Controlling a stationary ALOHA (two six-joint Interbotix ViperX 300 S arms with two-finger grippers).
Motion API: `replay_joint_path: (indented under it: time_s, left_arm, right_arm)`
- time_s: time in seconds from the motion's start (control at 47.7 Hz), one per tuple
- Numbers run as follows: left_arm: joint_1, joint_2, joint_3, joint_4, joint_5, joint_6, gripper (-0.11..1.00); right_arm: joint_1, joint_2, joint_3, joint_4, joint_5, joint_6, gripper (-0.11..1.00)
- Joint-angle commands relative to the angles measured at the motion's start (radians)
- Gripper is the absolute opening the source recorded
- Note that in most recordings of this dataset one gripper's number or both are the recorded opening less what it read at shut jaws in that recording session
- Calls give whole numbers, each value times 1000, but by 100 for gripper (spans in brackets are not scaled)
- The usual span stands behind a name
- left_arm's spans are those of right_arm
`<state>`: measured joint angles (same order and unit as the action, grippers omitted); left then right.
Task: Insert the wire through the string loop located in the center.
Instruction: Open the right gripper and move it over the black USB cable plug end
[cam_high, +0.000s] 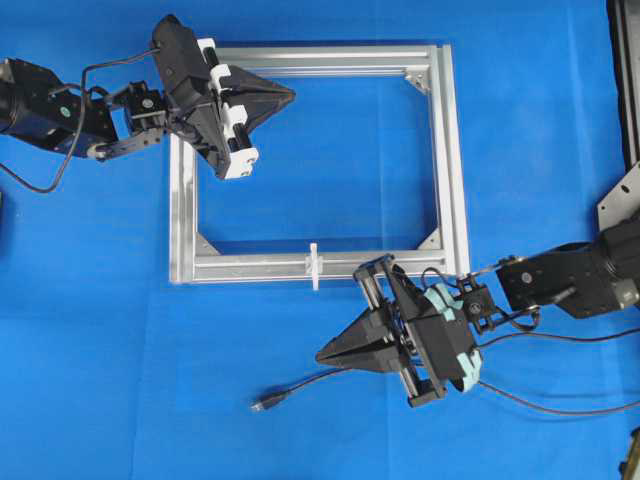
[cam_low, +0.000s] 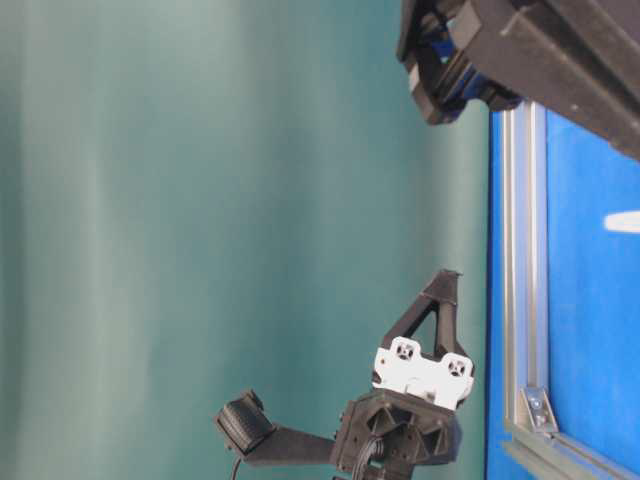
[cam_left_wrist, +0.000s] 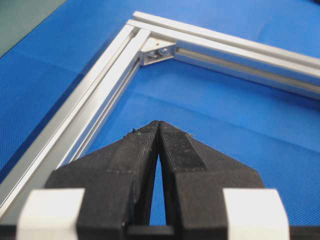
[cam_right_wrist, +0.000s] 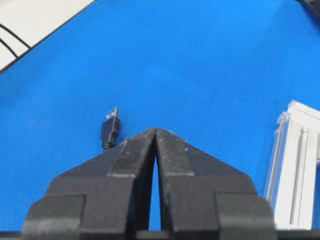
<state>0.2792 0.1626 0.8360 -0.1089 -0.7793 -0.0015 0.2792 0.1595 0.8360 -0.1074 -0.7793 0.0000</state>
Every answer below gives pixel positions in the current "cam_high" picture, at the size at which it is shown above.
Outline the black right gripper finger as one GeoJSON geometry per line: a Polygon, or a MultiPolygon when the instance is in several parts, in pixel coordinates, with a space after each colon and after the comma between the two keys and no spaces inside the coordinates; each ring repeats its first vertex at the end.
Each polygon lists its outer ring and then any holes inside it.
{"type": "Polygon", "coordinates": [[[323,349],[316,354],[315,360],[320,364],[336,368],[376,373],[399,372],[408,366],[408,355],[393,344],[339,353],[330,353],[323,349]]]}
{"type": "Polygon", "coordinates": [[[399,348],[396,336],[392,309],[389,306],[366,309],[320,351],[326,349],[330,353],[339,353],[360,348],[380,348],[388,344],[399,348]]]}

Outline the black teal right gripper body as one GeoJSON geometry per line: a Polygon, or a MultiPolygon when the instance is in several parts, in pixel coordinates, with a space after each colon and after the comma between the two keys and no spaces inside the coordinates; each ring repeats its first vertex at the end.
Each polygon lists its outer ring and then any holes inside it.
{"type": "Polygon", "coordinates": [[[442,284],[420,289],[391,255],[360,265],[354,279],[369,309],[389,306],[408,366],[397,373],[413,408],[442,399],[447,383],[464,393],[479,381],[482,354],[462,312],[442,284]]]}

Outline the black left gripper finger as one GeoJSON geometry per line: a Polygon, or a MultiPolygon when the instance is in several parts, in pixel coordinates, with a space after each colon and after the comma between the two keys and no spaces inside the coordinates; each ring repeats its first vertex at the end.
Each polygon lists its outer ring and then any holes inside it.
{"type": "Polygon", "coordinates": [[[250,134],[287,105],[294,101],[293,94],[243,94],[227,96],[230,107],[243,105],[247,112],[246,133],[250,134]]]}
{"type": "Polygon", "coordinates": [[[259,100],[294,100],[295,91],[271,80],[262,78],[236,65],[230,65],[231,96],[253,95],[259,100]]]}

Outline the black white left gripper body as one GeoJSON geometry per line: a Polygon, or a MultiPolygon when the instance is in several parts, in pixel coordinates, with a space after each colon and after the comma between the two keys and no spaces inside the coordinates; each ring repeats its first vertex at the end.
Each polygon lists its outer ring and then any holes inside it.
{"type": "Polygon", "coordinates": [[[231,69],[219,61],[215,41],[198,40],[170,14],[155,26],[151,47],[169,104],[168,128],[204,158],[218,178],[250,175],[259,152],[248,140],[246,109],[221,99],[231,91],[221,84],[231,78],[231,69]]]}

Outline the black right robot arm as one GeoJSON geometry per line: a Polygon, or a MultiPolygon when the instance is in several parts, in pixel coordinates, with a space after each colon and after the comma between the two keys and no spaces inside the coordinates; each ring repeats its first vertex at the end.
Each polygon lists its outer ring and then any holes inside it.
{"type": "Polygon", "coordinates": [[[475,337],[509,323],[529,333],[539,310],[556,305],[585,319],[639,301],[639,218],[602,230],[592,242],[564,244],[492,266],[511,307],[499,308],[471,273],[455,283],[414,284],[391,254],[353,274],[367,308],[316,355],[342,369],[400,374],[411,406],[467,392],[483,363],[475,337]]]}

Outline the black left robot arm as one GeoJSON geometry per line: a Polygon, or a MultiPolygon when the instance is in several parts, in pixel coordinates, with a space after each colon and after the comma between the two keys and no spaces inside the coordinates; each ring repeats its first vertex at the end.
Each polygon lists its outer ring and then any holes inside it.
{"type": "Polygon", "coordinates": [[[128,155],[168,134],[190,145],[222,180],[251,174],[259,158],[250,134],[295,99],[293,90],[219,60],[212,40],[167,15],[150,47],[163,88],[143,81],[110,93],[62,82],[20,59],[1,64],[1,132],[64,155],[97,161],[128,155]]]}

